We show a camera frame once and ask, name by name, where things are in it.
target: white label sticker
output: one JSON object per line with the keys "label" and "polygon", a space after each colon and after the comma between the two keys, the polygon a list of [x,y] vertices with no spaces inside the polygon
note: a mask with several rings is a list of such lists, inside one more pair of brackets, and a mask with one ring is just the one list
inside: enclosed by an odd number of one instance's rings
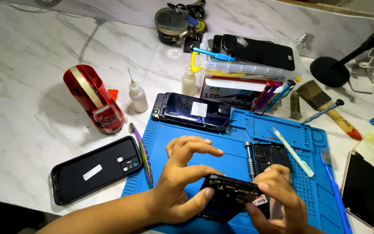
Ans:
{"label": "white label sticker", "polygon": [[207,104],[200,102],[193,102],[191,107],[191,115],[206,117],[207,115]]}
{"label": "white label sticker", "polygon": [[90,179],[92,176],[94,176],[96,173],[100,172],[102,169],[102,166],[99,164],[90,171],[88,171],[86,174],[83,175],[84,180]]}
{"label": "white label sticker", "polygon": [[255,201],[253,201],[252,203],[255,204],[256,206],[258,205],[262,205],[262,204],[265,204],[267,203],[267,199],[265,197],[265,194],[262,194],[260,197],[258,197]]}

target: clear plastic storage box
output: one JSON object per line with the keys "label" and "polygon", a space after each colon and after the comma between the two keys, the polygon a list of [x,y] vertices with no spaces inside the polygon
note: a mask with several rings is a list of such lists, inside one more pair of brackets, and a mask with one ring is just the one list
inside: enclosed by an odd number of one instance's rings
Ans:
{"label": "clear plastic storage box", "polygon": [[[203,35],[202,43],[200,44],[200,49],[209,50],[208,40],[212,40],[214,33],[207,32]],[[271,41],[275,44],[289,46],[294,53],[294,63],[295,70],[289,71],[276,67],[269,67],[262,64],[251,63],[251,62],[225,62],[225,61],[213,61],[211,56],[201,55],[202,66],[205,69],[205,76],[222,76],[240,79],[254,79],[254,80],[277,80],[285,82],[288,79],[295,79],[301,77],[304,72],[304,64],[298,54],[295,45],[290,42],[276,40],[276,39],[266,39],[266,38],[252,38],[255,40]]]}

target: purple screwdriver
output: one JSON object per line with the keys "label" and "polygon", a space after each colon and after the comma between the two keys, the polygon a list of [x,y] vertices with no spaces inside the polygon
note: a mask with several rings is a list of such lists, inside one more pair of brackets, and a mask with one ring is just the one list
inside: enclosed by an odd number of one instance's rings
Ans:
{"label": "purple screwdriver", "polygon": [[275,81],[275,85],[272,86],[272,88],[269,90],[267,95],[262,99],[261,103],[258,105],[256,113],[266,105],[266,103],[269,101],[269,99],[271,99],[271,97],[273,95],[273,92],[276,90],[276,88],[278,88],[280,86],[281,86],[281,82]]}

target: plastic squeeze bottle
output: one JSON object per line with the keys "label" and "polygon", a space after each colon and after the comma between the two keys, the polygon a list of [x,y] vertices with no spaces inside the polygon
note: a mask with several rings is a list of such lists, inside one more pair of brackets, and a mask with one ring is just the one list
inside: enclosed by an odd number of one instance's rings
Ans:
{"label": "plastic squeeze bottle", "polygon": [[181,78],[181,94],[187,96],[194,96],[196,89],[196,75],[191,66],[186,68],[183,77]]}
{"label": "plastic squeeze bottle", "polygon": [[138,82],[132,79],[132,77],[131,83],[129,83],[129,97],[132,100],[136,112],[143,113],[147,111],[148,102],[147,97],[145,96],[145,91],[141,88]]}

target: blue silicone repair mat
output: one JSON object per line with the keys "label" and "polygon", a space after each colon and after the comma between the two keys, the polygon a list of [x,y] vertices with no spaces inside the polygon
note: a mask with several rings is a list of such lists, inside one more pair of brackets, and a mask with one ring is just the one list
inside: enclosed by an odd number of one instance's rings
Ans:
{"label": "blue silicone repair mat", "polygon": [[[294,158],[288,153],[293,168],[291,174],[293,187],[307,205],[308,223],[327,233],[341,233],[342,224],[337,210],[334,193],[330,180],[321,162],[319,151],[328,149],[327,137],[324,130],[301,126],[300,123],[271,116],[249,114],[247,111],[235,109],[231,115],[231,127],[227,134],[217,134],[194,130],[169,123],[149,120],[144,131],[143,141],[147,147],[153,171],[154,184],[157,183],[164,164],[167,162],[165,147],[174,138],[184,135],[200,136],[210,139],[213,146],[224,151],[222,157],[209,154],[195,153],[188,165],[205,164],[213,167],[228,177],[249,181],[247,151],[243,145],[245,141],[253,143],[279,143],[275,140],[271,126],[274,126],[294,148],[302,160],[307,162],[314,171],[314,176],[308,178]],[[189,197],[193,197],[200,189],[204,178],[185,187]],[[127,178],[122,196],[150,189],[145,178],[144,169]],[[173,233],[237,233],[256,234],[249,216],[242,212],[227,224],[220,224],[200,218],[188,222],[152,226],[151,229],[167,234]]]}

